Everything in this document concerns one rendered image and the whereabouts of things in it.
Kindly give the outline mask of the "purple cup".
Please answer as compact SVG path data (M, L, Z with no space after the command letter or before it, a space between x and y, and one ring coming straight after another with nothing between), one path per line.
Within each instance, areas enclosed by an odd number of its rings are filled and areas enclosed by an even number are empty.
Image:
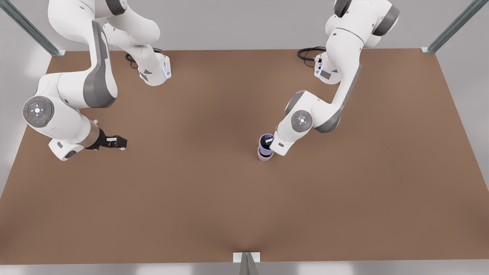
M270 149L270 145L267 143L267 140L269 139L274 139L274 136L272 134L264 134L260 137L259 139L259 154L268 157L269 155L272 155L274 152Z

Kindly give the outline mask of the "silver frame post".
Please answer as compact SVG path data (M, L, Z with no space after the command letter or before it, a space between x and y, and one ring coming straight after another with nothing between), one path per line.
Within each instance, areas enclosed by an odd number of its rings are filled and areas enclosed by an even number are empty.
M261 261L259 252L234 252L233 262L240 263L239 275L259 275L257 262Z
M28 35L30 35L52 57L65 56L65 50L59 50L42 32L35 27L9 0L0 0L2 9L14 22L16 22Z
M468 7L428 47L421 47L421 52L436 53L488 2L489 0L472 0Z

